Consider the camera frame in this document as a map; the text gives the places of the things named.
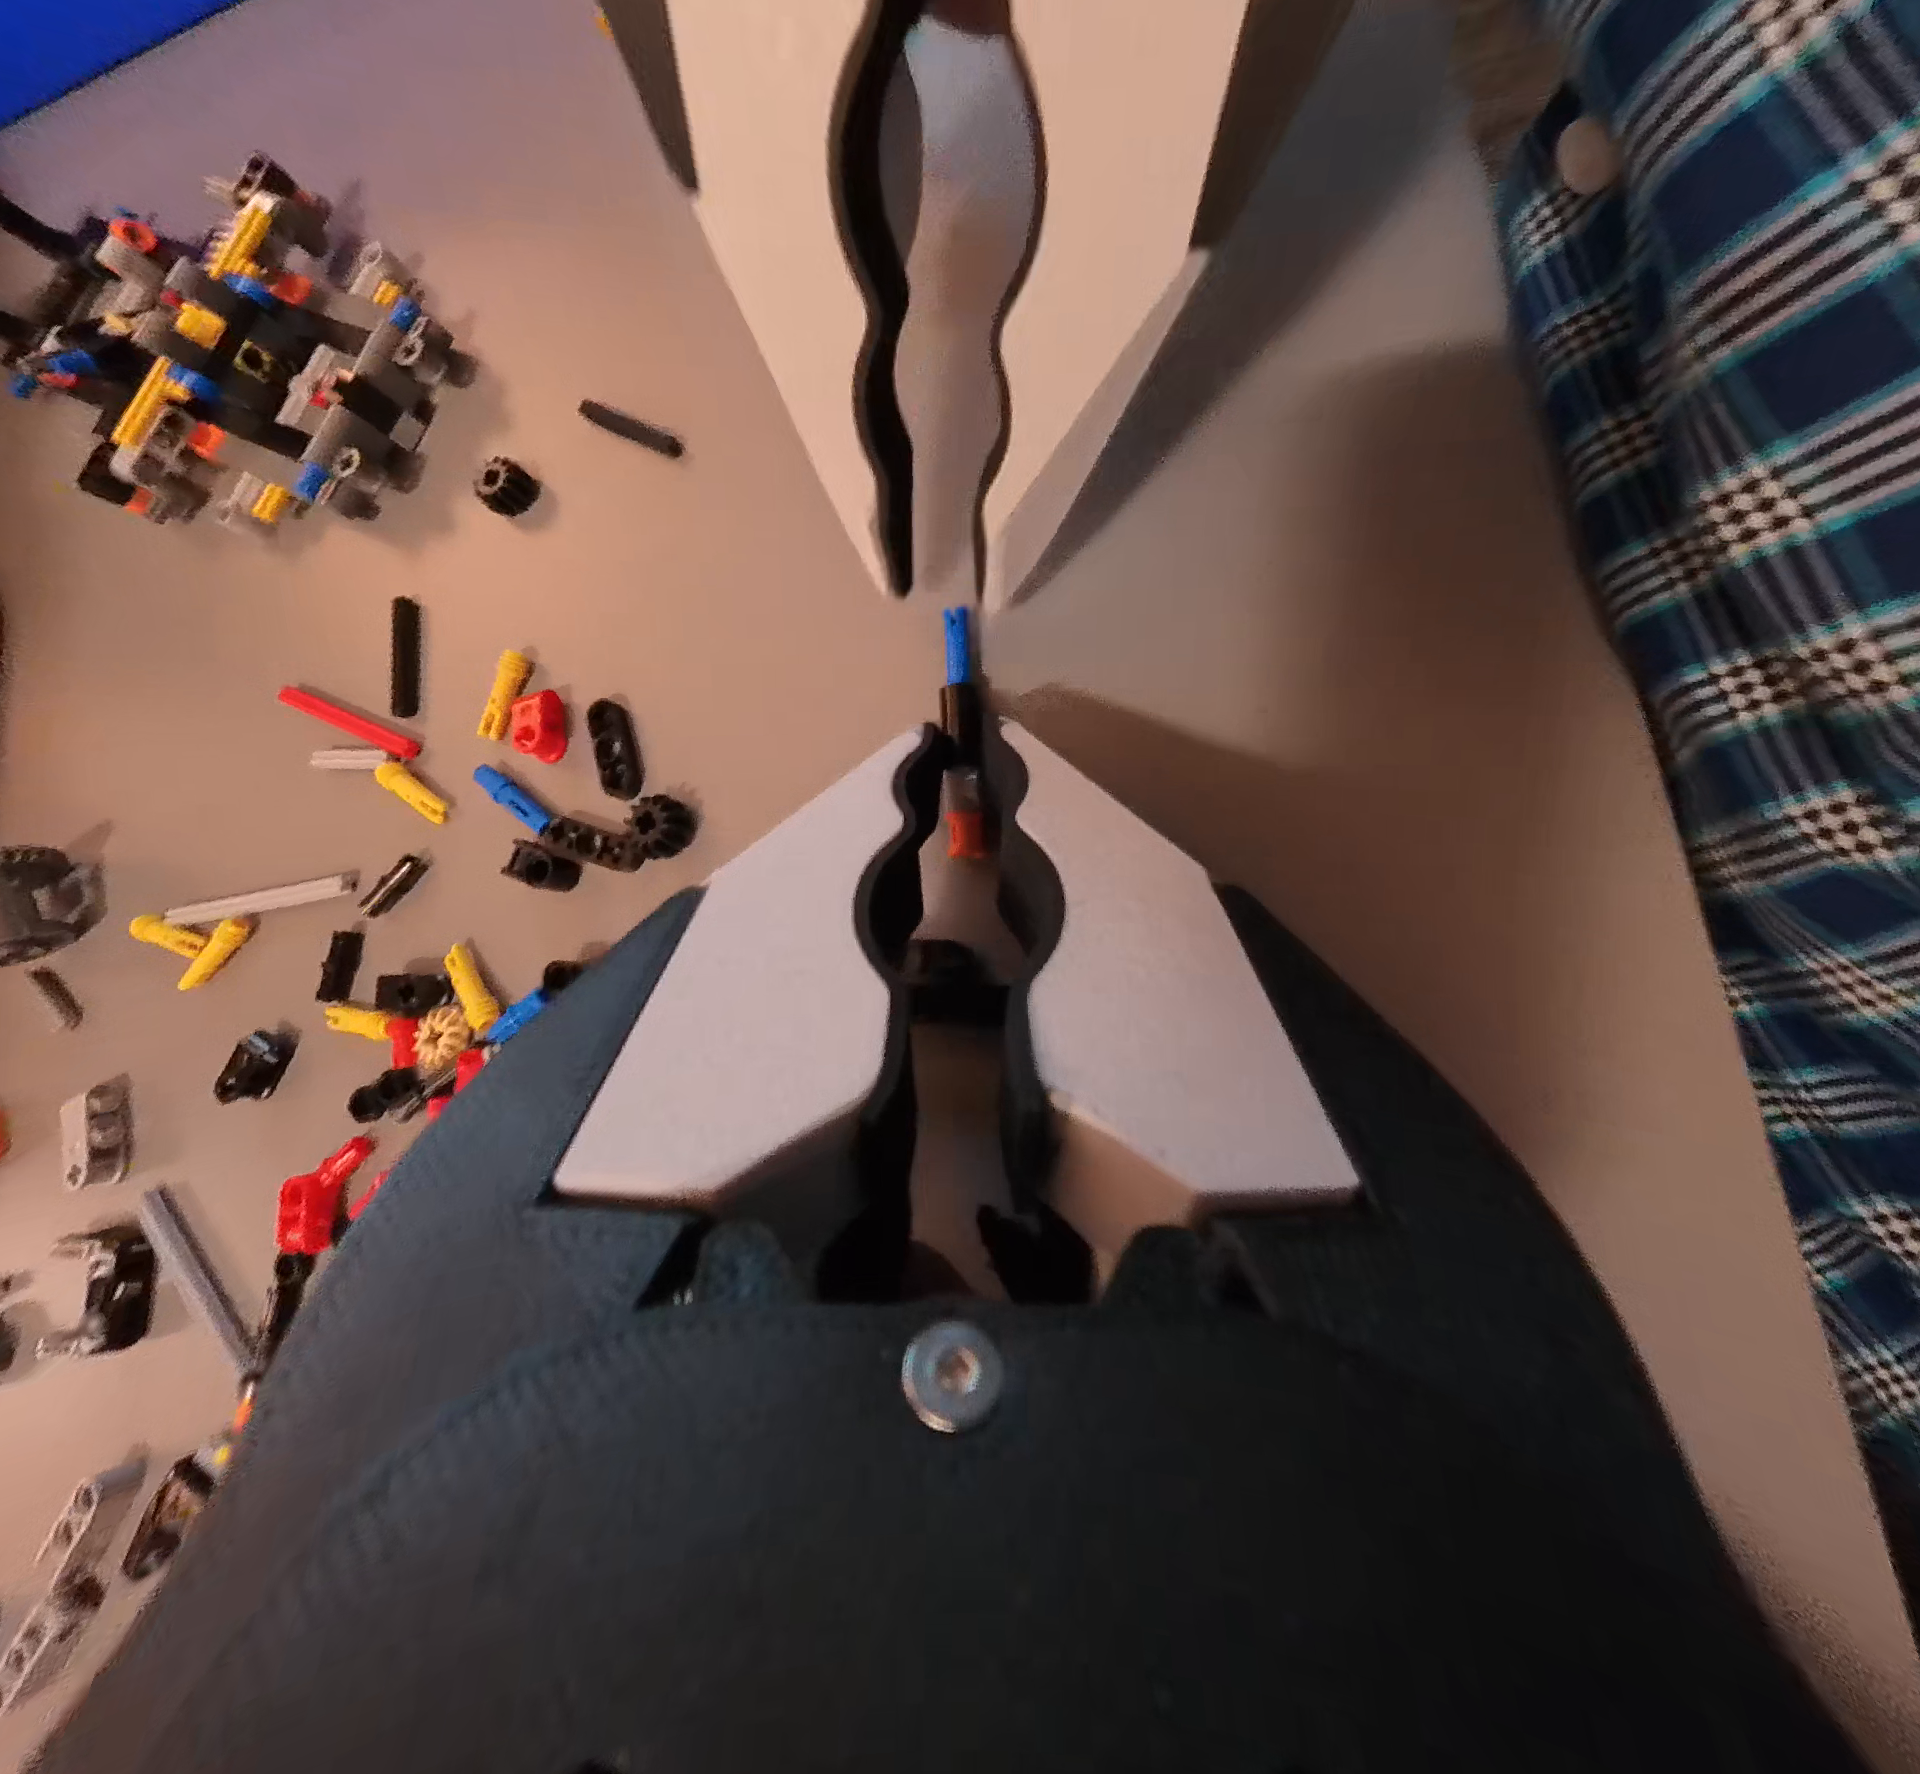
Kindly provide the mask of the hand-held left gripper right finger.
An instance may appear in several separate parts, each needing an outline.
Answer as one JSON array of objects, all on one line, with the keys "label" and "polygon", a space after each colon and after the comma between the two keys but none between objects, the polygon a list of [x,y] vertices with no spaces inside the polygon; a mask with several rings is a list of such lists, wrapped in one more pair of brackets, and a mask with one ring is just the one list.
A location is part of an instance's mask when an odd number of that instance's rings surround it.
[{"label": "hand-held left gripper right finger", "polygon": [[977,1229],[1015,1302],[1088,1302],[1139,1234],[1348,1206],[1358,1167],[1213,876],[1018,724],[984,751],[1018,948]]}]

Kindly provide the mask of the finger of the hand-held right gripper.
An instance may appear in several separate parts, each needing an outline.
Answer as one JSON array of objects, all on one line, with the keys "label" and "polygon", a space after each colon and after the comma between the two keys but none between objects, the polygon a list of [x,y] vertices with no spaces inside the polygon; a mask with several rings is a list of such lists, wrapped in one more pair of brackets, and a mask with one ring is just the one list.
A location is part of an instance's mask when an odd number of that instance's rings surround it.
[{"label": "finger of the hand-held right gripper", "polygon": [[876,584],[915,580],[885,115],[916,0],[595,0]]},{"label": "finger of the hand-held right gripper", "polygon": [[1013,606],[1358,0],[919,0],[897,387],[915,573]]}]

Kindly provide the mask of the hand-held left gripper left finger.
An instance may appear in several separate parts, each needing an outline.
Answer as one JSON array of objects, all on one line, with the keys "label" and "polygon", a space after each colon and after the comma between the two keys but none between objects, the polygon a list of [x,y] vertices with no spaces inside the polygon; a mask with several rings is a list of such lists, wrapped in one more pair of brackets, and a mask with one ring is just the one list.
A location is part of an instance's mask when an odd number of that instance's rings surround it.
[{"label": "hand-held left gripper left finger", "polygon": [[904,957],[946,761],[936,727],[910,727],[708,876],[558,1197],[753,1220],[822,1297],[900,1292],[919,1120]]}]

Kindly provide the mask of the person's right forearm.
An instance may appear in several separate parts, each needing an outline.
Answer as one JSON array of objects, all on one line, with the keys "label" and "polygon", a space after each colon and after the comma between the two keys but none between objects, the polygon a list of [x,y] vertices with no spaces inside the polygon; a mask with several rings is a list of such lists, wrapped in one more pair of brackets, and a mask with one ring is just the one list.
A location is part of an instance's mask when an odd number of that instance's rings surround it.
[{"label": "person's right forearm", "polygon": [[1919,0],[1524,0],[1558,89],[1501,185],[1568,478],[1916,502]]}]

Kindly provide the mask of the pile of mixed lego pieces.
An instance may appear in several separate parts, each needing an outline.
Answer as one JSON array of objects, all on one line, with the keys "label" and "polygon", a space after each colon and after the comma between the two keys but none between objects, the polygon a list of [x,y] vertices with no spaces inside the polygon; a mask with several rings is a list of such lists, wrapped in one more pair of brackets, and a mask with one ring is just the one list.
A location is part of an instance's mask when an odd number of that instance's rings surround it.
[{"label": "pile of mixed lego pieces", "polygon": [[455,1095],[586,969],[586,961],[548,963],[541,981],[485,1028],[475,1028],[457,1001],[388,1018],[395,1060],[377,1082],[349,1095],[349,1118],[357,1133],[324,1163],[286,1178],[279,1187],[274,1275],[253,1346],[258,1374],[286,1341],[321,1260],[337,1247],[386,1181],[381,1173],[367,1190],[354,1190],[377,1150],[373,1126],[384,1120],[437,1118]]}]

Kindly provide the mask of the red lego axle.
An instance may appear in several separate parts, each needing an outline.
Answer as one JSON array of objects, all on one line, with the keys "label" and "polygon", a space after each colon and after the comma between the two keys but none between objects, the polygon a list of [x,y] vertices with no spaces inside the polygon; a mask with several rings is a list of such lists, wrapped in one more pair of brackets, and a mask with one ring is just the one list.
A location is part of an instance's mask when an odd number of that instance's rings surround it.
[{"label": "red lego axle", "polygon": [[347,706],[342,706],[321,694],[298,684],[284,684],[277,690],[277,704],[286,706],[326,727],[347,736],[349,742],[371,747],[392,761],[414,761],[422,754],[422,742],[398,731],[384,722],[373,720]]}]

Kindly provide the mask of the partly built lego chassis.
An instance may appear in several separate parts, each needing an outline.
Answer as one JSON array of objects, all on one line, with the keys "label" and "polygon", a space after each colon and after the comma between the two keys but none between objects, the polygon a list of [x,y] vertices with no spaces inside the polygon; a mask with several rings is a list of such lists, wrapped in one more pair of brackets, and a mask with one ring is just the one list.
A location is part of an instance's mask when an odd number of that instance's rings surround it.
[{"label": "partly built lego chassis", "polygon": [[377,517],[420,486],[446,395],[477,361],[377,239],[333,244],[331,202],[261,151],[209,177],[203,236],[129,208],[72,229],[5,196],[5,237],[51,273],[5,310],[5,391],[84,407],[75,491],[154,524],[267,533]]}]

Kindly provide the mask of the long dark grey lego axle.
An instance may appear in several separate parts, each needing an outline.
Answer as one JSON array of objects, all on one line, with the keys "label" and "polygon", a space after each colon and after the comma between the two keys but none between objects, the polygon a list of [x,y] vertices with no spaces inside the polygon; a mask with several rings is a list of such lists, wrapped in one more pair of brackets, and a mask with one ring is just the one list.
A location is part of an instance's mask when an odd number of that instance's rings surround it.
[{"label": "long dark grey lego axle", "polygon": [[138,1225],[154,1250],[161,1280],[179,1285],[190,1312],[205,1323],[228,1355],[236,1378],[240,1381],[256,1378],[256,1336],[243,1325],[226,1282],[213,1269],[203,1243],[166,1185],[141,1193]]}]

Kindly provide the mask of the short grey lego beam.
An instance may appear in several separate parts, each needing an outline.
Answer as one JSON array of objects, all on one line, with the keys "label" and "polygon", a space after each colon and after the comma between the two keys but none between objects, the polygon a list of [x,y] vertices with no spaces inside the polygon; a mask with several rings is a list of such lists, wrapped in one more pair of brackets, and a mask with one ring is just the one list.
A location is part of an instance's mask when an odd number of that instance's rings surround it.
[{"label": "short grey lego beam", "polygon": [[134,1163],[134,1094],[121,1073],[66,1099],[58,1115],[62,1185],[119,1185]]}]

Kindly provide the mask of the dark curved lego panel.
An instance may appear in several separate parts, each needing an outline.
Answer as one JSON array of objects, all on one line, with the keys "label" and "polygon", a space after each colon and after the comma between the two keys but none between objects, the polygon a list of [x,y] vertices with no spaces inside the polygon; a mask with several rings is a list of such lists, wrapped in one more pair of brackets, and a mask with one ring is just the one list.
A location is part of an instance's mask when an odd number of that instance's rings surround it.
[{"label": "dark curved lego panel", "polygon": [[121,1220],[63,1234],[50,1254],[84,1269],[84,1307],[70,1327],[36,1341],[38,1364],[124,1354],[145,1336],[157,1260],[139,1222]]}]

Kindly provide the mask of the grey lego differential gear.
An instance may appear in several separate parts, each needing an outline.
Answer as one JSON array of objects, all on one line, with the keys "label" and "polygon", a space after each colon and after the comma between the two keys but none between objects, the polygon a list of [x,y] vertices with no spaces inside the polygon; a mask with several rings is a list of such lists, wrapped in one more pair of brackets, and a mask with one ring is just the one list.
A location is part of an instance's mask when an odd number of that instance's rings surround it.
[{"label": "grey lego differential gear", "polygon": [[91,934],[106,913],[104,876],[56,847],[2,847],[2,969],[38,964]]}]

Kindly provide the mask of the black lego claw piece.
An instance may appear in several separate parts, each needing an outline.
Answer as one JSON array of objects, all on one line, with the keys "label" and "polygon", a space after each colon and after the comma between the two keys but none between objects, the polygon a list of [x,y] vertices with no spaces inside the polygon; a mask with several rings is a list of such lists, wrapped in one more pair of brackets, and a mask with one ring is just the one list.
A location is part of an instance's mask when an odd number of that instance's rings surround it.
[{"label": "black lego claw piece", "polygon": [[163,1570],[181,1551],[205,1505],[228,1473],[226,1448],[207,1446],[175,1460],[134,1524],[121,1576],[139,1584]]}]

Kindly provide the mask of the grey lego liftarm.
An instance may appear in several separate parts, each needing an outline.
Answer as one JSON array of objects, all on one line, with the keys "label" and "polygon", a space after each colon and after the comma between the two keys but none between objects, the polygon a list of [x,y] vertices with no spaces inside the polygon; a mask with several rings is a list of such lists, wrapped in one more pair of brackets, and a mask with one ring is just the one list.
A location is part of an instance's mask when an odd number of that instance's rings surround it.
[{"label": "grey lego liftarm", "polygon": [[102,1578],[89,1567],[56,1571],[29,1609],[2,1656],[2,1713],[13,1708],[66,1664],[106,1598]]},{"label": "grey lego liftarm", "polygon": [[34,1556],[36,1570],[95,1570],[113,1527],[145,1478],[148,1457],[130,1457],[85,1473],[62,1505]]}]

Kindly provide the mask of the person in plaid shirt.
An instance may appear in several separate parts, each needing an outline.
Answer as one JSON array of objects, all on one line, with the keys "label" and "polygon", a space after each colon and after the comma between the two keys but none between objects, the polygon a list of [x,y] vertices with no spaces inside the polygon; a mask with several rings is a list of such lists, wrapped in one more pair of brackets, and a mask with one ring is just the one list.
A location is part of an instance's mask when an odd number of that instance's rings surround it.
[{"label": "person in plaid shirt", "polygon": [[1560,443],[1854,1434],[1916,1489],[1916,514]]}]

